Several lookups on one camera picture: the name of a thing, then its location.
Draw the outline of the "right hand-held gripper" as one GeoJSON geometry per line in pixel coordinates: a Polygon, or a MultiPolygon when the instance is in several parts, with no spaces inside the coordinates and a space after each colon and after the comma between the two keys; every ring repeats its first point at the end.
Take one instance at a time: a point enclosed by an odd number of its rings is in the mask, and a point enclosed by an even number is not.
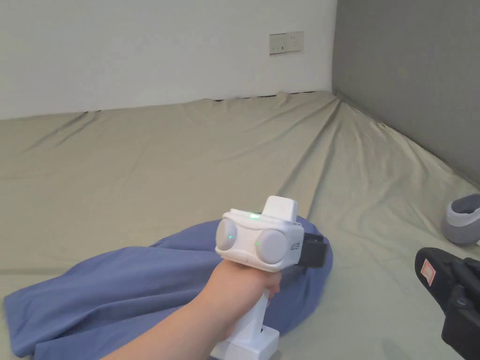
{"type": "Polygon", "coordinates": [[[445,313],[442,340],[464,360],[480,358],[480,262],[434,247],[414,261],[418,280],[445,313]]]}

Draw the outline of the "person's left hand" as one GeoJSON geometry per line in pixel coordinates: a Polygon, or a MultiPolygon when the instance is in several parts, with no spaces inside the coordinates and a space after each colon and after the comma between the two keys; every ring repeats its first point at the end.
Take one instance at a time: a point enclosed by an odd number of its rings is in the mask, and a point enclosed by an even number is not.
{"type": "Polygon", "coordinates": [[[219,340],[230,337],[236,323],[261,299],[265,291],[271,299],[280,291],[281,272],[260,269],[223,260],[206,286],[193,300],[207,322],[219,329],[219,340]]]}

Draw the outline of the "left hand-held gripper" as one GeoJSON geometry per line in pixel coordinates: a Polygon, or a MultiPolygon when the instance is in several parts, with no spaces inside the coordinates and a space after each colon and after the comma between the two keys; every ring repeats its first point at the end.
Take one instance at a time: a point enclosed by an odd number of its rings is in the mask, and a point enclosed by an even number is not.
{"type": "MultiPolygon", "coordinates": [[[[330,250],[321,235],[297,221],[295,200],[270,196],[261,213],[231,209],[217,227],[216,252],[225,260],[271,273],[301,265],[323,268],[330,250]]],[[[211,355],[218,360],[268,360],[277,351],[279,331],[263,324],[269,291],[236,324],[231,337],[211,355]]]]}

